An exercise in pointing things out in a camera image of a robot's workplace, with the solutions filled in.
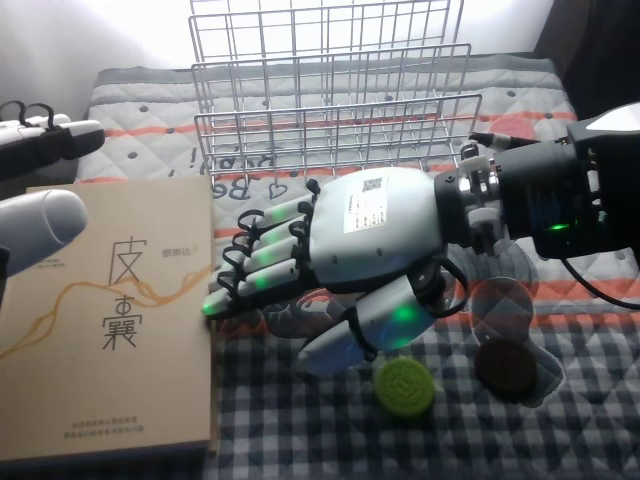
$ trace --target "robotic hand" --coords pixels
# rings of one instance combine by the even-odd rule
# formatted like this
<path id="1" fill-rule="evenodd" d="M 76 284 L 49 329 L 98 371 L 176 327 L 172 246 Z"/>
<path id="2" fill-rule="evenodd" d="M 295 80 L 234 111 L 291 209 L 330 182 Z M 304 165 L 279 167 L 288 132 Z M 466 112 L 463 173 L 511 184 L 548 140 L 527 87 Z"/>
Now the robotic hand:
<path id="1" fill-rule="evenodd" d="M 86 155 L 102 146 L 105 133 L 95 120 L 71 122 L 66 115 L 25 119 L 22 102 L 18 120 L 0 122 L 0 180 L 14 178 L 60 158 Z M 68 245 L 87 223 L 82 200 L 66 190 L 28 193 L 0 202 L 0 265 L 14 275 Z"/>
<path id="2" fill-rule="evenodd" d="M 640 104 L 571 125 L 553 142 L 471 138 L 459 167 L 435 179 L 410 168 L 363 170 L 322 190 L 311 180 L 305 197 L 245 212 L 203 312 L 222 320 L 317 287 L 363 292 L 344 321 L 299 354 L 304 370 L 326 375 L 399 348 L 464 306 L 438 308 L 440 267 L 468 296 L 464 275 L 445 257 L 448 243 L 493 255 L 502 241 L 531 236 L 541 256 L 565 265 L 640 246 L 640 232 L 628 228 L 640 215 Z M 489 159 L 475 142 L 520 148 Z M 590 171 L 598 182 L 590 183 Z"/>

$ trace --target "green lid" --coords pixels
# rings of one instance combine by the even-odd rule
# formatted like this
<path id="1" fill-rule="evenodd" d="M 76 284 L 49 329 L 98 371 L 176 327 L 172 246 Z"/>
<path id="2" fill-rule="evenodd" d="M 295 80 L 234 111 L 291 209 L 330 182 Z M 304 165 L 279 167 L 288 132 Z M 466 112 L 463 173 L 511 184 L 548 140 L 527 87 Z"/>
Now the green lid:
<path id="1" fill-rule="evenodd" d="M 406 357 L 386 362 L 376 374 L 373 386 L 382 406 L 403 418 L 424 413 L 433 403 L 435 394 L 429 371 Z"/>

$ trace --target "white background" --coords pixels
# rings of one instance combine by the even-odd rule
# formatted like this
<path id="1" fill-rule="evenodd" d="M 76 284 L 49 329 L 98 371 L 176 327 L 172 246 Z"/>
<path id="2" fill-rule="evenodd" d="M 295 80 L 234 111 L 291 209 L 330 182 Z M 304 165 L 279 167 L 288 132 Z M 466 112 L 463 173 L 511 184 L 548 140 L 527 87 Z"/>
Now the white background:
<path id="1" fill-rule="evenodd" d="M 474 54 L 532 51 L 552 3 L 466 0 L 458 41 Z M 190 14 L 189 0 L 0 0 L 0 103 L 44 102 L 80 119 L 101 70 L 189 67 Z"/>

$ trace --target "book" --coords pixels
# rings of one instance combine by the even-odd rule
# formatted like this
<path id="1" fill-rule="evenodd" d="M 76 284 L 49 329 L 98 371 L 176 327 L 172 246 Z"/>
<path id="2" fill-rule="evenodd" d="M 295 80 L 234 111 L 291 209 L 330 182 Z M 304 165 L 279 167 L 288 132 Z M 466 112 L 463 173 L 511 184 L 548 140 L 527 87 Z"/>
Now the book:
<path id="1" fill-rule="evenodd" d="M 0 462 L 216 445 L 208 177 L 56 186 L 86 229 L 9 278 Z"/>

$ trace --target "white label sticker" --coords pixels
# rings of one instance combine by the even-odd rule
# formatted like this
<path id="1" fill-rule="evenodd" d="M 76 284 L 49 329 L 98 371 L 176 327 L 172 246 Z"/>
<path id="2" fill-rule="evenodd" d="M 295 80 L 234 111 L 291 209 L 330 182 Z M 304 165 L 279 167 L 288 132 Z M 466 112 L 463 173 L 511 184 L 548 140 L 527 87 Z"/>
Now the white label sticker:
<path id="1" fill-rule="evenodd" d="M 387 178 L 363 180 L 347 194 L 344 233 L 384 225 L 387 221 Z"/>

